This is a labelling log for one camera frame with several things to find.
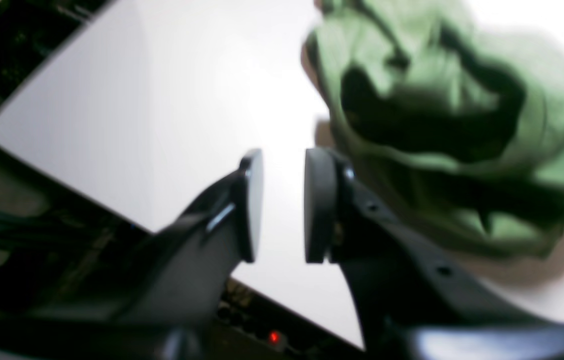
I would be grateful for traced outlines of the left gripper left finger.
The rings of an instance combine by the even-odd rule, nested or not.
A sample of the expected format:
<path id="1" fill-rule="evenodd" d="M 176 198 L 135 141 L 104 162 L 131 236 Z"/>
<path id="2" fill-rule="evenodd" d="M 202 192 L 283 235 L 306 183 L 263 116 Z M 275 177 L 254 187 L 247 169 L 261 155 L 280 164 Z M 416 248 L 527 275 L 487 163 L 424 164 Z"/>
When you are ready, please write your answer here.
<path id="1" fill-rule="evenodd" d="M 0 320 L 0 360 L 202 360 L 228 278 L 259 247 L 263 153 L 72 297 Z"/>

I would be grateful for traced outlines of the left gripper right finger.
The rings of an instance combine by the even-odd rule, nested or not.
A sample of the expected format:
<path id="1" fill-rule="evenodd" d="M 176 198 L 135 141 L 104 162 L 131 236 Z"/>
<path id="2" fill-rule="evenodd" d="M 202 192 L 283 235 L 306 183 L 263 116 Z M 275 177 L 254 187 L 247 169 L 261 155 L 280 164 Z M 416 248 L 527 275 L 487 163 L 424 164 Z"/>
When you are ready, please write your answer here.
<path id="1" fill-rule="evenodd" d="M 402 223 L 332 149 L 304 167 L 308 264 L 343 272 L 373 360 L 564 360 L 564 323 L 490 291 Z"/>

